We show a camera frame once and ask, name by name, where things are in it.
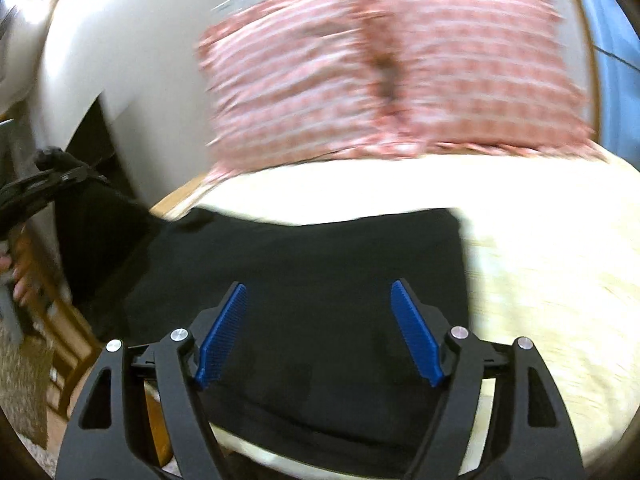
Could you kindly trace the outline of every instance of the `wooden chair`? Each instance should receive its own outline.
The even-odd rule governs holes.
[[[27,308],[41,334],[52,342],[53,366],[47,404],[68,422],[75,402],[74,393],[94,365],[104,346],[91,331],[80,312],[66,301],[55,279],[55,266],[28,225],[10,236],[14,266],[27,276],[30,295]],[[149,421],[161,465],[172,458],[172,447],[164,426],[160,404],[146,396]]]

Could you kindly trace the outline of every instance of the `bed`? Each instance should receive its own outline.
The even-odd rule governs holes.
[[[605,160],[468,154],[283,166],[189,189],[166,215],[199,206],[299,225],[451,208],[463,225],[474,331],[503,343],[532,338],[588,466],[640,404],[640,173],[601,150]],[[491,399],[485,381],[464,471],[480,459]],[[342,476],[216,436],[299,478]]]

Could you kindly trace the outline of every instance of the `blue gripper pad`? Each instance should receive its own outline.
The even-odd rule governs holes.
[[[200,359],[194,380],[201,389],[204,390],[211,381],[219,380],[222,375],[222,367],[234,346],[245,312],[246,287],[240,283],[200,345]]]
[[[438,386],[444,378],[440,347],[400,281],[391,285],[391,310],[420,376]]]

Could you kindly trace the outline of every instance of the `bed sheet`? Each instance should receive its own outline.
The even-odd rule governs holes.
[[[604,161],[469,154],[286,166],[201,186],[169,216],[197,205],[311,224],[452,208],[468,252],[475,333],[534,341],[589,463],[620,439],[640,404],[640,173],[603,153]],[[478,464],[492,395],[485,381],[463,471]],[[270,454],[216,434],[274,465]]]

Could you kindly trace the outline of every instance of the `light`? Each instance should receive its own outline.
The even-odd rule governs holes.
[[[47,19],[51,0],[2,0],[6,9],[14,7],[24,15],[27,23],[37,25]]]

